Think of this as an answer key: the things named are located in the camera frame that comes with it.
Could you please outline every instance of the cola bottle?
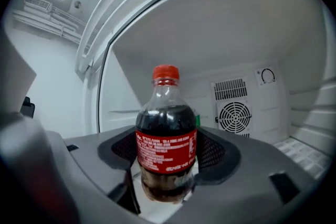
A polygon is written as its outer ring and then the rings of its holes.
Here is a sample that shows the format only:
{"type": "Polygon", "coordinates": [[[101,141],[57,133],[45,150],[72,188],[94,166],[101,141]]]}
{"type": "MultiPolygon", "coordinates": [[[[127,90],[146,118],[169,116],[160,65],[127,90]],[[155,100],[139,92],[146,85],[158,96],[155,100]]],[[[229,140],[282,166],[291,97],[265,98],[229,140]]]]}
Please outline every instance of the cola bottle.
{"type": "Polygon", "coordinates": [[[154,92],[136,123],[138,162],[145,194],[152,200],[179,202],[193,186],[196,119],[179,91],[179,70],[154,69],[154,92]]]}

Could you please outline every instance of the fan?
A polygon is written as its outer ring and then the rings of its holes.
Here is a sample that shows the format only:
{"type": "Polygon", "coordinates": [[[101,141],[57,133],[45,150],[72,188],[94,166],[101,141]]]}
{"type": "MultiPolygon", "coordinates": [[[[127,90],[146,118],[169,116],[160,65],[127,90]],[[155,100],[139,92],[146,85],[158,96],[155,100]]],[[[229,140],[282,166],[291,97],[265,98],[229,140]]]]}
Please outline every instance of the fan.
{"type": "Polygon", "coordinates": [[[222,108],[218,122],[223,130],[240,133],[248,128],[251,117],[252,115],[246,105],[241,102],[230,102],[222,108]]]}

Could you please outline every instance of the red label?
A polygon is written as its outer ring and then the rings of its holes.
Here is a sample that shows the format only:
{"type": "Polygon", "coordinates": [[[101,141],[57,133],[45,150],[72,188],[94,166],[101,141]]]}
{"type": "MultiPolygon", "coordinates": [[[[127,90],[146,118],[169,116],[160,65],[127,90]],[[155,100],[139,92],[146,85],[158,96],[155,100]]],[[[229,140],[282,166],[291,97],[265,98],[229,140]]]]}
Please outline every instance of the red label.
{"type": "Polygon", "coordinates": [[[152,136],[136,131],[138,161],[160,174],[182,171],[194,164],[197,130],[179,136],[152,136]]]}

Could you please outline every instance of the white wall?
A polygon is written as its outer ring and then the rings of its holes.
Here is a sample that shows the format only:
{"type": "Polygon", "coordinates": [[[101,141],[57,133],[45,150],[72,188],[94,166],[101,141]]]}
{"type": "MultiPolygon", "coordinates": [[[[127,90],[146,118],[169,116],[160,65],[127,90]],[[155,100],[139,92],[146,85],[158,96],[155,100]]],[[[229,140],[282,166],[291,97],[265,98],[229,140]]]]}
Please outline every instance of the white wall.
{"type": "Polygon", "coordinates": [[[131,52],[110,47],[100,92],[101,132],[135,124],[139,110],[152,95],[154,67],[131,52]]]}
{"type": "Polygon", "coordinates": [[[301,44],[280,61],[290,105],[290,135],[327,154],[336,146],[336,24],[325,6],[301,44]]]}
{"type": "Polygon", "coordinates": [[[83,83],[74,71],[76,44],[31,27],[24,29],[30,33],[16,28],[6,32],[37,74],[27,93],[36,106],[34,119],[63,138],[81,136],[83,83]]]}
{"type": "Polygon", "coordinates": [[[217,108],[210,83],[241,77],[246,78],[247,98],[229,101],[248,100],[252,114],[250,137],[270,144],[284,140],[288,136],[286,96],[275,61],[230,66],[181,78],[181,94],[189,106],[200,114],[201,126],[218,128],[218,123],[215,123],[217,108]],[[272,67],[277,83],[259,88],[254,70],[265,67],[272,67]]]}

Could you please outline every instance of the vent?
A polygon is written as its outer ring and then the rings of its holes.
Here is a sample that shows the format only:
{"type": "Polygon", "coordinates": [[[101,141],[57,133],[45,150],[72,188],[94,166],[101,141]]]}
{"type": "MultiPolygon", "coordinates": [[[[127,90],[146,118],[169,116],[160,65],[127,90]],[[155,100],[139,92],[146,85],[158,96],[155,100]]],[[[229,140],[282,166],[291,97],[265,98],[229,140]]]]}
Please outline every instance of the vent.
{"type": "Polygon", "coordinates": [[[45,0],[25,0],[25,5],[46,13],[50,12],[53,6],[50,2],[45,0]]]}
{"type": "Polygon", "coordinates": [[[247,96],[243,78],[212,83],[216,100],[227,100],[247,96]]]}
{"type": "Polygon", "coordinates": [[[252,115],[246,100],[219,103],[217,111],[220,130],[250,137],[252,115]]]}

